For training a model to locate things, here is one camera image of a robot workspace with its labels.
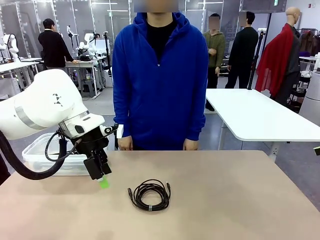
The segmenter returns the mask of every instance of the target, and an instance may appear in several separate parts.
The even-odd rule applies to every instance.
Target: green tape
[[[108,182],[107,178],[106,178],[105,176],[103,176],[102,178],[103,178],[103,180],[102,180],[102,181],[99,181],[100,187],[101,187],[102,189],[107,189],[107,188],[109,188],[110,185],[109,185],[109,182]]]

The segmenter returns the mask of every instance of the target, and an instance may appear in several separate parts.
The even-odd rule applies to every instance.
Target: brown table
[[[13,174],[0,187],[0,239],[320,239],[320,213],[261,151],[115,151],[109,161],[108,189]],[[165,211],[132,206],[127,188],[150,178],[171,185]]]

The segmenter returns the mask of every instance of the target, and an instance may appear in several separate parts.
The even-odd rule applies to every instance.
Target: blue hoodie
[[[146,14],[116,37],[113,49],[114,121],[123,137],[146,150],[182,150],[205,125],[208,48],[201,32],[180,13],[158,62],[147,41]]]

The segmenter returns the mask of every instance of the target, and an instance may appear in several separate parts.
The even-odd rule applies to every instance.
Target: man in olive jacket
[[[213,13],[210,17],[219,17],[217,13]],[[226,38],[225,35],[217,29],[210,29],[203,34],[206,45],[208,47],[208,84],[207,89],[216,89],[218,85],[218,77],[220,73],[221,64],[225,55]],[[205,108],[214,111],[214,108],[207,101]]]

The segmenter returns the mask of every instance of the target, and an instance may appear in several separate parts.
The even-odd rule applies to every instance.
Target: floor
[[[227,79],[219,78],[218,88],[224,88]],[[84,99],[84,104],[91,113],[103,115],[105,126],[114,124],[114,109],[112,100],[112,89],[105,89],[95,99]],[[222,121],[217,114],[206,112],[206,124],[199,137],[200,150],[217,150]],[[53,133],[57,127],[46,129],[32,136],[10,141],[15,154],[22,159],[22,151],[36,138],[44,133]],[[296,184],[296,186],[309,198],[314,206],[320,211],[320,158],[313,151],[320,143],[316,142],[292,142],[284,143],[278,153],[277,166]],[[110,139],[109,150],[112,151],[114,139]],[[228,131],[225,139],[225,150],[261,150],[269,153],[270,145],[263,142],[242,142],[236,139]]]

